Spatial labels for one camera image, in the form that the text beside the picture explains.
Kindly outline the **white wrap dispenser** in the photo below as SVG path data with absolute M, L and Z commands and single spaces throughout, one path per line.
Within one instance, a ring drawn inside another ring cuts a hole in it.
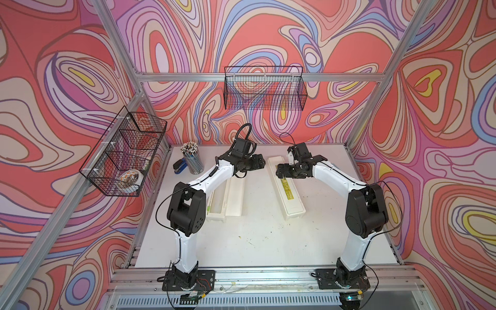
M 223 182 L 207 199 L 206 219 L 225 222 L 229 217 L 241 217 L 244 192 L 244 178 L 234 177 Z
M 278 164 L 283 164 L 282 156 L 274 156 L 267 159 L 266 167 L 274 187 L 275 195 L 285 221 L 292 218 L 300 218 L 306 214 L 306 208 L 300 198 L 297 188 L 292 179 L 279 178 L 276 176 Z

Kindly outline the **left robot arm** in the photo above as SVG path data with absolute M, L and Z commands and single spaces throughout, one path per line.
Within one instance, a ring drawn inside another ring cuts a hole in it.
M 193 286 L 198 274 L 196 234 L 207 215 L 207 198 L 231 178 L 243 178 L 249 171 L 263 169 L 266 161 L 256 154 L 257 144 L 249 139 L 250 123 L 243 124 L 236 132 L 231 147 L 215 158 L 215 164 L 205 174 L 189 183 L 179 182 L 170 196 L 167 219 L 176 233 L 177 259 L 172 263 L 172 274 Z

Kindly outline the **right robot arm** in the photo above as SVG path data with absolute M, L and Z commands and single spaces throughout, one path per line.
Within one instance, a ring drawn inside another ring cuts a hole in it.
M 365 257 L 370 244 L 389 222 L 382 187 L 361 182 L 324 156 L 312 155 L 305 143 L 290 146 L 288 159 L 288 164 L 276 166 L 278 178 L 315 178 L 347 199 L 345 222 L 350 232 L 337 260 L 333 280 L 340 288 L 350 288 L 366 275 Z

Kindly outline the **pencil cup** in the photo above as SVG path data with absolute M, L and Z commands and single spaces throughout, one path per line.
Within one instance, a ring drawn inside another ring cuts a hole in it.
M 180 150 L 191 174 L 197 175 L 204 171 L 204 164 L 202 163 L 202 160 L 200 158 L 199 147 L 197 143 L 184 143 Z

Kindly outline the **blue stapler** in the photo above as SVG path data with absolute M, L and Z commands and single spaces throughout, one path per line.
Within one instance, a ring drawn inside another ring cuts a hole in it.
M 186 168 L 187 168 L 187 162 L 184 158 L 181 158 L 173 163 L 174 174 L 180 174 Z

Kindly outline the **tape roll in basket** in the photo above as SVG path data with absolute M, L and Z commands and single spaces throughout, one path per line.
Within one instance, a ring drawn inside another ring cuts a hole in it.
M 144 175 L 139 170 L 131 169 L 118 178 L 117 187 L 122 192 L 136 192 L 142 185 L 143 179 Z

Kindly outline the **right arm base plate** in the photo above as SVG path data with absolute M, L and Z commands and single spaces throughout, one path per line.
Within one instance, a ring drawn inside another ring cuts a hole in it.
M 342 268 L 316 269 L 311 276 L 317 281 L 319 289 L 367 291 L 371 287 L 365 267 L 351 272 Z

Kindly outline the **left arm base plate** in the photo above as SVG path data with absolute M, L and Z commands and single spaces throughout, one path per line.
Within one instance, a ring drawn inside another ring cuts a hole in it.
M 167 271 L 162 283 L 162 291 L 212 291 L 215 286 L 216 271 L 213 269 L 201 269 L 189 274 L 178 270 Z

